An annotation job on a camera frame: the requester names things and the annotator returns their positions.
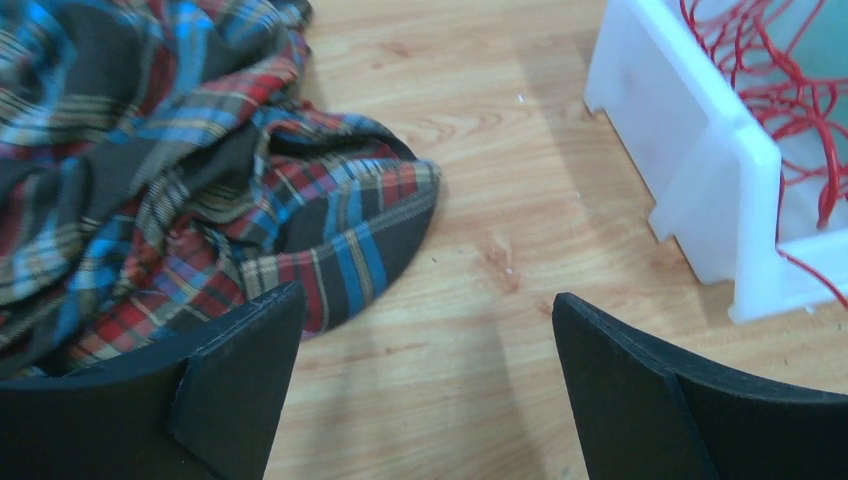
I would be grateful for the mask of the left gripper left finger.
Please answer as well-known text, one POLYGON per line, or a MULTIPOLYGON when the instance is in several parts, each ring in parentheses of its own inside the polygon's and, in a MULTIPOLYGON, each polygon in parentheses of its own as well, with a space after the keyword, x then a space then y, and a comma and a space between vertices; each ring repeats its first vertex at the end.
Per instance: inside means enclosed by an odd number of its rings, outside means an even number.
POLYGON ((64 377, 1 385, 5 479, 259 479, 301 339, 288 283, 64 377))

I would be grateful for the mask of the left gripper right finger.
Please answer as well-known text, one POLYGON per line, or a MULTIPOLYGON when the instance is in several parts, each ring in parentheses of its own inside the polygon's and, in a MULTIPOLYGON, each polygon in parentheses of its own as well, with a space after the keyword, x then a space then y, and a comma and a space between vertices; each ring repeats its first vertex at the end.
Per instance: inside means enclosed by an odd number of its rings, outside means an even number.
POLYGON ((843 479, 847 398, 749 374, 571 293, 552 327, 593 479, 843 479))

